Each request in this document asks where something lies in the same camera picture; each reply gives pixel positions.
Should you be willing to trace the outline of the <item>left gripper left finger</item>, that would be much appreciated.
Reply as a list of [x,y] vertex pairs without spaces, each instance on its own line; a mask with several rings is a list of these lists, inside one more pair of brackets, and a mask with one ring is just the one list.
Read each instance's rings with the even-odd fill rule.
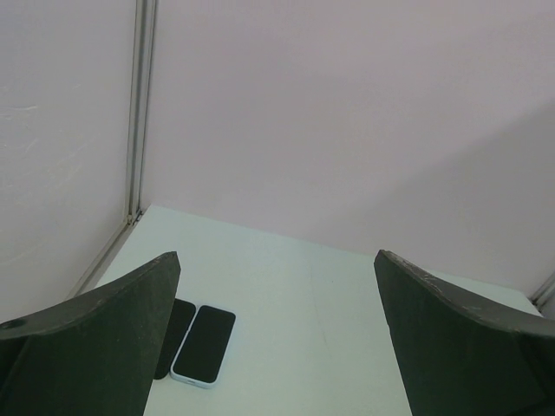
[[142,415],[180,279],[176,252],[1,325],[3,415]]

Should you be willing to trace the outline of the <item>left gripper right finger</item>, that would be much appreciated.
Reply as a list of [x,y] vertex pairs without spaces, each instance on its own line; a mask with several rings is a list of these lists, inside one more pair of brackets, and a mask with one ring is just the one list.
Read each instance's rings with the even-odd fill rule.
[[375,277],[414,415],[552,415],[554,322],[380,250]]

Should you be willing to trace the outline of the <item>black phone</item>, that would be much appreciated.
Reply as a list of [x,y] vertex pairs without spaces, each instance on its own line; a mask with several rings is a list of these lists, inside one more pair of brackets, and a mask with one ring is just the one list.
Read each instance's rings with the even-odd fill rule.
[[160,350],[157,367],[154,373],[155,380],[164,379],[173,363],[177,351],[183,341],[187,330],[196,313],[196,306],[187,301],[175,299],[166,334]]

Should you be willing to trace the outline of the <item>phone with light blue case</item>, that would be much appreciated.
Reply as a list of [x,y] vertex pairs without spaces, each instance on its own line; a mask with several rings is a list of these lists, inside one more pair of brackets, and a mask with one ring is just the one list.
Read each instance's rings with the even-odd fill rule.
[[231,311],[202,305],[173,359],[170,376],[196,387],[211,388],[218,381],[236,319]]

